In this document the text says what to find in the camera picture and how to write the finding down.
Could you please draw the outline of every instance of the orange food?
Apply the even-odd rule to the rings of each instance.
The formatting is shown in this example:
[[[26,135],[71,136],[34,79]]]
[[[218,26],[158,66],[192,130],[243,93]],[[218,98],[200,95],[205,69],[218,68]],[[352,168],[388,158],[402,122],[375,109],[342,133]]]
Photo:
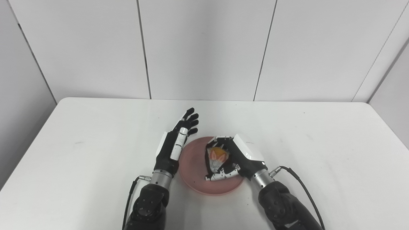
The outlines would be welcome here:
[[[219,162],[225,162],[228,158],[227,152],[220,148],[220,147],[213,147],[210,149],[210,156],[211,160],[216,160]]]

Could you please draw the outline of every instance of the white table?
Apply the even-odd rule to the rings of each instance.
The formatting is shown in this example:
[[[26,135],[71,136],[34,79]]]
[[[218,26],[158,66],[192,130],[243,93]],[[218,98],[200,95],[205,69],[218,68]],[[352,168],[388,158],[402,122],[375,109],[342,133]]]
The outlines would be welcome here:
[[[119,230],[132,180],[150,175],[162,133],[191,106],[189,141],[247,134],[269,169],[301,176],[328,230],[409,228],[409,151],[367,104],[67,98],[0,192],[0,229]],[[276,179],[313,213],[296,180]],[[177,174],[170,192],[168,230],[273,229],[248,181],[213,197]]]

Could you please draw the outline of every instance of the white wall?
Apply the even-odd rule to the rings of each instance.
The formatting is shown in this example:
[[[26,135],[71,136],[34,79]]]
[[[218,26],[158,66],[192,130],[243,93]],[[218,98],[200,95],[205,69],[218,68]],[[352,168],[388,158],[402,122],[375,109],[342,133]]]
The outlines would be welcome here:
[[[352,101],[407,2],[278,0],[256,100]]]
[[[0,189],[55,107],[6,0],[0,0]]]
[[[409,0],[10,2],[57,101],[366,102],[409,34]]]
[[[57,101],[149,98],[136,0],[10,0]]]
[[[141,0],[154,99],[252,101],[274,1]]]
[[[409,39],[369,104],[409,148]]]

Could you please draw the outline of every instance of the black cable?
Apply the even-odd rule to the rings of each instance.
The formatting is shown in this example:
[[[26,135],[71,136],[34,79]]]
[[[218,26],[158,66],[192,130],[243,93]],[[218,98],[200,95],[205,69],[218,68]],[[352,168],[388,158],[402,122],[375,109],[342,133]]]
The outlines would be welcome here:
[[[316,214],[317,214],[317,216],[318,216],[318,219],[319,219],[319,223],[321,224],[321,228],[322,228],[323,230],[325,230],[324,222],[322,221],[322,218],[321,218],[321,215],[319,214],[318,208],[317,208],[317,206],[315,205],[315,202],[314,202],[314,200],[312,199],[311,194],[310,194],[310,192],[308,191],[307,187],[306,187],[306,186],[304,185],[304,183],[301,181],[300,177],[299,177],[291,168],[287,168],[287,167],[285,167],[285,166],[280,166],[280,167],[281,167],[282,169],[286,170],[287,172],[289,172],[296,180],[298,180],[298,182],[300,182],[301,186],[303,187],[304,191],[306,192],[306,194],[307,194],[307,196],[308,196],[308,199],[310,199],[310,201],[311,201],[311,203],[312,203],[312,206],[314,207],[314,210],[315,210],[315,212],[316,212]]]
[[[130,199],[132,197],[133,191],[135,190],[136,183],[138,182],[138,180],[139,180],[139,177],[137,177],[132,182],[132,185],[131,185],[130,190],[129,190],[129,196],[128,196],[128,200],[126,201],[126,207],[125,207],[124,221],[122,222],[122,230],[124,230],[124,228],[125,228],[126,218],[128,217],[128,209],[129,209]]]

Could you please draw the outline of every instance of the robotic hand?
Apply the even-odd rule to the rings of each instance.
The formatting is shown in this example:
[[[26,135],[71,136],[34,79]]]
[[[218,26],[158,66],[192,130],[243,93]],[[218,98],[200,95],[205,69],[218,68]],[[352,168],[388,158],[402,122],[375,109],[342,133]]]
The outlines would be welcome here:
[[[212,161],[218,156],[210,153],[208,149],[219,147],[229,153],[225,162],[215,170],[211,167]],[[232,137],[214,137],[206,146],[207,153],[205,160],[209,174],[205,176],[206,180],[222,180],[239,174],[249,179],[259,190],[258,202],[264,208],[267,218],[273,223],[277,230],[323,230],[319,212],[312,201],[308,191],[299,177],[289,168],[280,166],[269,173],[261,153],[255,144],[249,141],[244,135],[237,134]],[[282,183],[275,181],[275,176],[280,169],[289,171],[300,181],[307,192],[308,197],[317,211],[321,222],[315,220],[308,209],[293,196],[288,188]]]
[[[194,108],[186,111],[183,117],[170,132],[165,132],[157,149],[156,164],[152,177],[139,176],[132,183],[122,229],[125,230],[163,230],[165,229],[166,206],[169,201],[169,186],[179,168],[179,156],[191,134],[198,131],[199,115]],[[130,197],[138,179],[150,181],[145,185],[135,201],[128,220],[127,210]]]

